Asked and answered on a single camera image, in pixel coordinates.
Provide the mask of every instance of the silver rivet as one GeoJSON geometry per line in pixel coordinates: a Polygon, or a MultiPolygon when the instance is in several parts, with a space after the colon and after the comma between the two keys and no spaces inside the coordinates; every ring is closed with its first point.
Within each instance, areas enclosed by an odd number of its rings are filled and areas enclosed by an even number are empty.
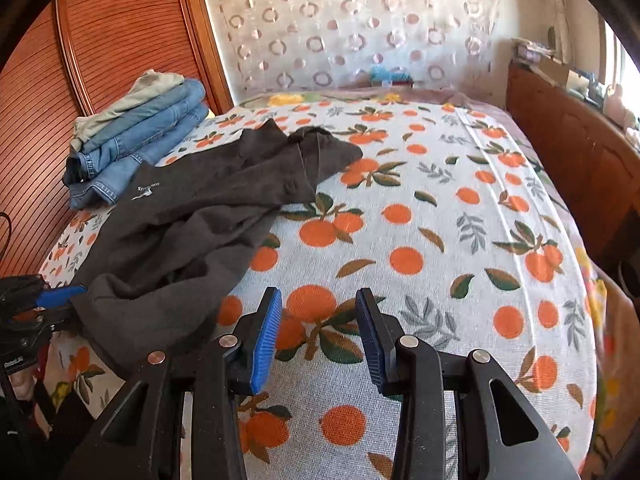
{"type": "Polygon", "coordinates": [[[238,344],[238,338],[233,334],[223,335],[218,341],[222,348],[231,348],[238,344]]]}
{"type": "Polygon", "coordinates": [[[471,354],[471,357],[473,357],[476,363],[482,364],[488,363],[491,360],[491,356],[486,350],[474,350],[474,352],[471,354]]]}
{"type": "Polygon", "coordinates": [[[415,348],[418,346],[418,338],[413,335],[403,335],[400,338],[400,344],[405,348],[415,348]]]}
{"type": "Polygon", "coordinates": [[[146,358],[153,365],[159,365],[162,361],[164,361],[164,352],[162,350],[156,350],[155,352],[151,352],[149,356],[146,358]]]}

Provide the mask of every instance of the stack of folded jeans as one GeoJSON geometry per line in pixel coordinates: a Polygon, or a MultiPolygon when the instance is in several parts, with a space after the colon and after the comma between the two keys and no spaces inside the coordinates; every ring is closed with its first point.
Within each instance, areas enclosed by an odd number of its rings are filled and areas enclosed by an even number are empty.
{"type": "Polygon", "coordinates": [[[70,208],[116,203],[142,162],[156,165],[204,120],[204,96],[195,79],[149,71],[109,108],[79,118],[62,178],[70,208]]]}

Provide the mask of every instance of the curtain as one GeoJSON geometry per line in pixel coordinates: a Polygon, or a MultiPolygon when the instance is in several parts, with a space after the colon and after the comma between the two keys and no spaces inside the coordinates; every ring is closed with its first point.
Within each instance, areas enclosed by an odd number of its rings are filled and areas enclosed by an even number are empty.
{"type": "Polygon", "coordinates": [[[351,88],[373,70],[473,94],[500,0],[206,0],[235,101],[351,88]]]}

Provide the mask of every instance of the bed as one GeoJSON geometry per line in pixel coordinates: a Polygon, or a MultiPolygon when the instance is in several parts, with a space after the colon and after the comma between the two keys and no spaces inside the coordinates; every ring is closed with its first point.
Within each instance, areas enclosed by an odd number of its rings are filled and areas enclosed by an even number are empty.
{"type": "MultiPolygon", "coordinates": [[[[269,118],[287,133],[322,125],[364,156],[320,184],[315,203],[281,212],[220,307],[216,335],[254,311],[266,286],[284,299],[270,380],[238,409],[248,477],[390,478],[400,403],[370,383],[357,326],[340,316],[363,286],[435,348],[491,352],[575,468],[602,469],[628,434],[620,416],[638,418],[629,393],[638,378],[626,367],[640,352],[616,346],[638,341],[638,322],[626,317],[615,284],[598,277],[510,117],[452,92],[260,96],[205,120],[160,164],[232,142],[269,118]]],[[[52,286],[71,280],[109,214],[72,219],[40,268],[52,286]]],[[[122,380],[84,338],[59,333],[45,384],[56,405],[73,387],[97,416],[122,380]]],[[[452,479],[452,397],[446,403],[452,479]]],[[[188,478],[188,454],[182,467],[188,478]]]]}

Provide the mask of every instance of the shirt logo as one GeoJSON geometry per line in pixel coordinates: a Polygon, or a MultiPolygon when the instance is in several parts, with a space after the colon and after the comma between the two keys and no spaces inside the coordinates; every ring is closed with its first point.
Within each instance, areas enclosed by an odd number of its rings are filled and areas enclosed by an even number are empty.
{"type": "Polygon", "coordinates": [[[151,189],[151,188],[156,187],[156,186],[160,186],[160,183],[156,182],[154,184],[151,184],[150,186],[145,186],[145,187],[138,186],[138,191],[140,191],[140,194],[138,196],[133,197],[132,200],[136,200],[138,198],[142,198],[143,196],[151,195],[153,193],[153,189],[151,189]]]}

